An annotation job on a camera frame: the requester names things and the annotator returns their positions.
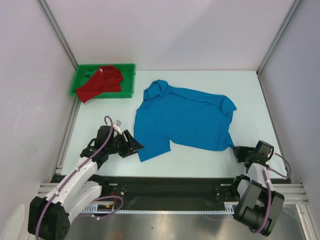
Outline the blue polo shirt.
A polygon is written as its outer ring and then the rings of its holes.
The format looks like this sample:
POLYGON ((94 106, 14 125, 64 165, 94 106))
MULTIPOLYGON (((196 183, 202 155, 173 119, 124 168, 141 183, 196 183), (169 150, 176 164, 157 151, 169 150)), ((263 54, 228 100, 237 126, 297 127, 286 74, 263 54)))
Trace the blue polo shirt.
POLYGON ((136 111, 134 138, 145 162, 171 150, 171 143, 208 151, 234 146, 229 133, 235 104, 225 95, 173 87, 155 80, 136 111))

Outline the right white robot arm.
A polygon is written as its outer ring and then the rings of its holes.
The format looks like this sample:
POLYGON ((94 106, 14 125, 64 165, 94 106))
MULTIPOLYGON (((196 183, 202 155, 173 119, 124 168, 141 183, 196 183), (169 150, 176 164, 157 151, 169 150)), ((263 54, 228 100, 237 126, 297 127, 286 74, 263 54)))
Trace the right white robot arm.
POLYGON ((243 163, 246 174, 237 176, 230 188, 231 196, 238 201, 233 219, 247 226, 254 234, 269 236, 275 226, 285 197, 272 185, 269 172, 273 172, 284 180, 291 177, 291 166, 283 159, 287 167, 284 175, 271 168, 267 162, 275 153, 272 145, 258 141, 255 147, 236 146, 233 153, 239 163, 243 163))

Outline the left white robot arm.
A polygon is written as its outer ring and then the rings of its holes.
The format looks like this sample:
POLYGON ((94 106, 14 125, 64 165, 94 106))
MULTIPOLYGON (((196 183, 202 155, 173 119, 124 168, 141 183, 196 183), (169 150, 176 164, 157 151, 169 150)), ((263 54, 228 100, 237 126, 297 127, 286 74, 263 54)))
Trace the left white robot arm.
POLYGON ((30 203, 27 231, 36 239, 63 240, 72 222, 93 201, 116 199, 107 177, 97 171, 110 155, 126 158, 144 146, 128 130, 103 125, 81 152, 75 167, 44 197, 30 203))

